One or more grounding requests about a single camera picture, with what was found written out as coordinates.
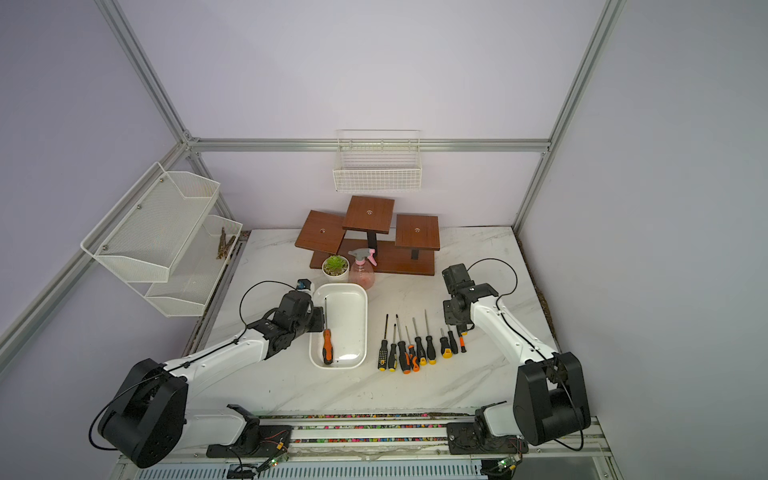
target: white plant pot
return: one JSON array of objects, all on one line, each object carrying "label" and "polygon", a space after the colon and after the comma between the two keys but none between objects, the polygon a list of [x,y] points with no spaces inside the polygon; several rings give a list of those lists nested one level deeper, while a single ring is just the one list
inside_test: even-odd
[{"label": "white plant pot", "polygon": [[333,283],[347,283],[347,282],[349,282],[349,261],[347,261],[347,263],[346,263],[346,271],[344,273],[342,273],[341,275],[336,275],[336,276],[332,276],[332,275],[329,275],[328,273],[326,273],[326,262],[327,261],[328,260],[326,259],[323,262],[323,268],[321,270],[323,271],[323,275],[326,276],[326,279],[329,282],[333,282]]}]

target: pink spray bottle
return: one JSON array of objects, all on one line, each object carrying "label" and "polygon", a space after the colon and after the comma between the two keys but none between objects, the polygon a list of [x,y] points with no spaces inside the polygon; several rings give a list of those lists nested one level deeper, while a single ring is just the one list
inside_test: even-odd
[{"label": "pink spray bottle", "polygon": [[368,290],[373,286],[373,282],[376,278],[373,276],[373,265],[376,265],[376,261],[373,259],[375,250],[373,248],[359,248],[348,252],[349,255],[355,257],[355,264],[349,268],[349,281],[351,283],[357,283],[362,288]]}]

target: screwdriver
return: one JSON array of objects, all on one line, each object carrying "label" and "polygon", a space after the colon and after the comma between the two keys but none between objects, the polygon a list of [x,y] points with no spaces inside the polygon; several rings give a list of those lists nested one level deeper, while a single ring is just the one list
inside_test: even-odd
[{"label": "screwdriver", "polygon": [[392,325],[392,350],[389,352],[389,361],[387,362],[387,368],[390,372],[397,370],[397,357],[396,357],[397,344],[395,343],[395,326]]},{"label": "screwdriver", "polygon": [[397,321],[397,346],[400,347],[400,368],[402,372],[408,375],[411,372],[411,362],[408,359],[408,352],[406,352],[406,343],[402,340],[402,332],[400,331],[400,318],[395,315]]},{"label": "screwdriver", "polygon": [[333,363],[333,345],[331,345],[331,329],[328,328],[328,297],[323,299],[325,303],[325,315],[323,321],[326,329],[323,330],[323,363],[330,365]]},{"label": "screwdriver", "polygon": [[408,339],[408,355],[411,360],[411,368],[414,372],[419,371],[419,359],[416,358],[416,350],[411,343],[411,334],[408,333],[408,326],[406,325],[406,338]]},{"label": "screwdriver", "polygon": [[389,314],[386,314],[386,320],[384,320],[384,340],[382,340],[382,348],[379,349],[379,370],[382,372],[386,370],[386,327],[389,325]]},{"label": "screwdriver", "polygon": [[449,359],[453,356],[451,346],[448,344],[448,337],[445,336],[445,332],[442,329],[440,329],[440,353],[442,353],[442,358],[444,359]]},{"label": "screwdriver", "polygon": [[413,331],[415,332],[414,340],[416,341],[416,363],[420,365],[427,364],[427,355],[424,353],[424,346],[422,345],[422,337],[419,336],[419,330],[416,329],[416,317],[413,319]]},{"label": "screwdriver", "polygon": [[462,346],[462,353],[467,353],[467,347],[464,345],[464,336],[458,331],[458,327],[456,327],[456,333],[458,334],[458,344]]},{"label": "screwdriver", "polygon": [[429,365],[435,365],[435,346],[432,345],[432,336],[429,335],[429,322],[427,321],[427,310],[424,309],[424,324],[427,325],[427,358],[429,359]]},{"label": "screwdriver", "polygon": [[448,327],[448,336],[451,337],[451,352],[455,355],[458,353],[458,345],[456,345],[456,338],[453,336],[453,330],[451,330],[451,327]]}]

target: light purple wall panel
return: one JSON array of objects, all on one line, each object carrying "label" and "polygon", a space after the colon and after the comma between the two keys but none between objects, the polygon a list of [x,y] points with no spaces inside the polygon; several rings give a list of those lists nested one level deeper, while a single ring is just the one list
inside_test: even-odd
[{"label": "light purple wall panel", "polygon": [[90,0],[0,15],[0,331],[174,140]]},{"label": "light purple wall panel", "polygon": [[91,447],[88,426],[136,362],[178,358],[193,324],[92,266],[0,383],[0,476],[108,478],[118,454]]},{"label": "light purple wall panel", "polygon": [[[335,153],[207,152],[206,165],[246,228],[301,227],[310,210],[343,214]],[[511,225],[538,163],[536,153],[425,153],[422,190],[394,198],[395,212],[431,214],[442,227]]]},{"label": "light purple wall panel", "polygon": [[549,137],[604,0],[123,0],[198,137]]},{"label": "light purple wall panel", "polygon": [[[173,144],[92,0],[3,3],[0,330]],[[117,456],[88,444],[90,421],[137,361],[179,356],[193,321],[93,266],[0,382],[0,477],[107,478]]]},{"label": "light purple wall panel", "polygon": [[522,227],[627,480],[765,477],[767,25],[628,2]]}]

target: black stand leg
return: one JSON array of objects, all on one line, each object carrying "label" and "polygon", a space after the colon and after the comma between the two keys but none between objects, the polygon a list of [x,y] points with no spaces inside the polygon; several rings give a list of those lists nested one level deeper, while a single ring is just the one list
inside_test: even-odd
[{"label": "black stand leg", "polygon": [[373,248],[376,252],[373,254],[373,258],[379,256],[379,243],[376,242],[376,232],[367,231],[368,235],[368,248]]}]

